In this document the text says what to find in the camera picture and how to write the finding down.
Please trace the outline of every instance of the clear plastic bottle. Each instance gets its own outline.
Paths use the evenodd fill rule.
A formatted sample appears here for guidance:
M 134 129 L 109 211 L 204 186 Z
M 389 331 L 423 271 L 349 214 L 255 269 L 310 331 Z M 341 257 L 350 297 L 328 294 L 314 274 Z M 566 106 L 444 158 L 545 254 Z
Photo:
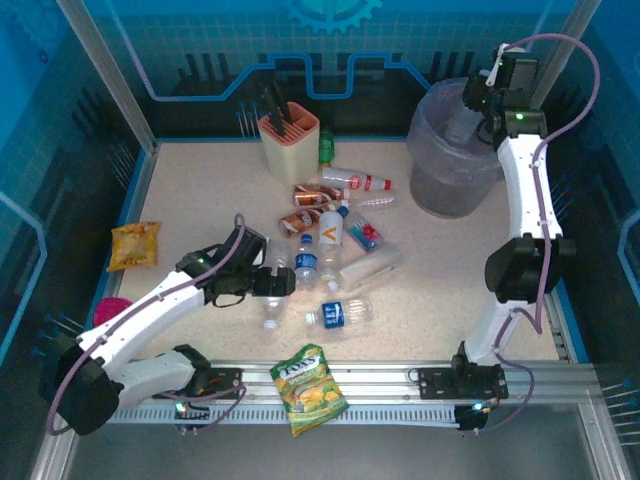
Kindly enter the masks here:
M 366 210 L 385 210 L 398 205 L 396 195 L 393 192 L 355 192 L 349 197 L 345 197 L 345 199 L 347 207 L 356 210 L 360 208 Z
M 387 243 L 369 255 L 358 258 L 340 269 L 335 280 L 327 286 L 331 292 L 351 292 L 363 284 L 370 282 L 396 268 L 402 254 L 392 243 Z
M 324 212 L 318 228 L 318 270 L 320 278 L 326 282 L 335 280 L 340 268 L 340 250 L 342 246 L 342 225 L 349 214 L 346 207 L 336 212 Z
M 286 242 L 269 240 L 267 246 L 267 256 L 264 261 L 265 267 L 271 267 L 272 275 L 277 275 L 278 268 L 285 268 L 291 265 L 291 248 Z M 278 322 L 282 312 L 287 306 L 286 297 L 260 297 L 260 304 L 264 310 L 263 328 L 273 331 L 278 328 Z
M 367 253 L 384 244 L 380 232 L 358 212 L 351 212 L 345 218 L 344 229 Z
M 368 297 L 354 297 L 323 303 L 317 312 L 305 314 L 307 325 L 324 325 L 324 328 L 344 327 L 345 323 L 368 323 L 373 320 L 373 307 Z
M 296 290 L 312 290 L 318 281 L 318 257 L 313 246 L 313 237 L 305 233 L 300 238 L 296 255 Z

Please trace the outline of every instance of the trash can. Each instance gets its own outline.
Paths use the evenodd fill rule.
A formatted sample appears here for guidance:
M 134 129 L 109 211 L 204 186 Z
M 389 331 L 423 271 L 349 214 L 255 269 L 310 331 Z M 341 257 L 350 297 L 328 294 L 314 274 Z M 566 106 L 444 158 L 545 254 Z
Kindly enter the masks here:
M 444 139 L 465 83 L 466 78 L 455 78 L 433 85 L 420 100 L 407 137 L 414 161 L 411 195 L 423 210 L 444 218 L 470 214 L 504 178 L 493 148 L 475 135 L 464 146 Z

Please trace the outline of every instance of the beige countertop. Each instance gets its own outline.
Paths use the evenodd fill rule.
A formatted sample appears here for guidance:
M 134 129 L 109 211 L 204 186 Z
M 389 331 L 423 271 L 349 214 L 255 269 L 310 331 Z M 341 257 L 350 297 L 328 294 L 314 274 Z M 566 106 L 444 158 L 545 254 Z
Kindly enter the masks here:
M 403 252 L 400 267 L 359 292 L 369 295 L 375 320 L 325 331 L 307 327 L 304 313 L 332 297 L 323 288 L 296 292 L 272 333 L 262 328 L 258 300 L 248 297 L 227 309 L 207 306 L 153 340 L 140 357 L 189 343 L 211 359 L 282 360 L 303 345 L 321 345 L 330 360 L 444 360 L 475 327 L 488 292 L 484 263 L 506 240 L 509 208 L 504 182 L 496 184 L 471 215 L 435 218 L 409 193 L 412 160 L 404 142 L 337 142 L 336 167 L 352 167 L 394 182 L 399 206 L 362 211 Z M 184 254 L 223 242 L 242 212 L 247 226 L 282 238 L 277 220 L 294 208 L 291 191 L 267 169 L 261 143 L 165 143 L 141 214 L 161 222 L 158 265 L 125 272 L 119 295 L 137 300 L 154 288 Z M 299 241 L 291 240 L 292 247 Z M 344 259 L 362 255 L 345 235 Z M 520 322 L 506 347 L 507 358 L 557 359 L 549 326 L 537 336 Z

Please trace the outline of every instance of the plastic bottle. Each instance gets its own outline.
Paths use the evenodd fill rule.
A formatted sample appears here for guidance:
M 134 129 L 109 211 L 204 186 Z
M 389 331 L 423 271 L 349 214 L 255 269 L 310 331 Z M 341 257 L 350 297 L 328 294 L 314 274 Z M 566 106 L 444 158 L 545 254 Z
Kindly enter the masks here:
M 329 210 L 337 210 L 339 202 L 325 203 L 316 207 L 304 208 L 278 220 L 280 231 L 285 237 L 309 230 L 320 221 L 320 215 Z
M 380 232 L 358 212 L 349 214 L 344 221 L 344 228 L 367 253 L 384 244 L 384 237 Z
M 313 237 L 308 233 L 302 235 L 300 247 L 296 255 L 296 290 L 311 290 L 316 286 L 318 257 L 313 246 Z
M 349 190 L 344 188 L 332 188 L 315 184 L 303 184 L 293 187 L 293 204 L 297 207 L 323 205 L 349 198 Z
M 272 275 L 277 275 L 278 268 L 285 268 L 291 265 L 291 248 L 286 242 L 270 240 L 267 246 L 267 256 L 264 261 L 265 267 L 271 267 Z M 286 297 L 259 297 L 260 304 L 264 310 L 265 319 L 262 324 L 267 331 L 278 328 L 278 321 L 282 312 L 287 306 Z
M 350 209 L 385 210 L 396 207 L 396 195 L 393 192 L 356 192 L 345 197 L 344 203 Z
M 318 252 L 320 278 L 334 280 L 340 268 L 340 248 L 342 245 L 342 225 L 349 210 L 340 207 L 336 212 L 324 212 L 318 226 Z
M 324 325 L 339 328 L 347 324 L 367 323 L 373 320 L 373 308 L 368 297 L 354 297 L 323 303 L 317 312 L 305 314 L 307 325 Z
M 351 292 L 398 266 L 402 253 L 392 243 L 376 248 L 370 255 L 354 260 L 340 269 L 327 286 L 331 292 Z
M 327 187 L 349 188 L 351 190 L 390 190 L 391 180 L 374 177 L 368 173 L 340 168 L 324 168 L 322 182 Z
M 460 100 L 447 124 L 444 139 L 449 143 L 466 145 L 473 137 L 481 120 L 481 112 L 467 108 L 464 102 Z
M 320 144 L 318 148 L 318 159 L 320 161 L 320 168 L 330 167 L 335 155 L 333 133 L 331 133 L 331 130 L 329 130 L 328 127 L 323 127 L 320 130 Z

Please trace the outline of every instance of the chip bag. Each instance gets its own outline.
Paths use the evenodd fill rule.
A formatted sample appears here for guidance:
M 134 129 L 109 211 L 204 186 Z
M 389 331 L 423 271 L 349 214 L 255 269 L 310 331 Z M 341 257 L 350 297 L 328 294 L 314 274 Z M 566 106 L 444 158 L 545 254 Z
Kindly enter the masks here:
M 111 230 L 113 246 L 107 272 L 158 261 L 157 222 L 131 223 Z
M 293 358 L 278 363 L 270 372 L 287 410 L 294 437 L 349 408 L 329 371 L 322 348 L 317 345 L 310 343 L 303 347 Z

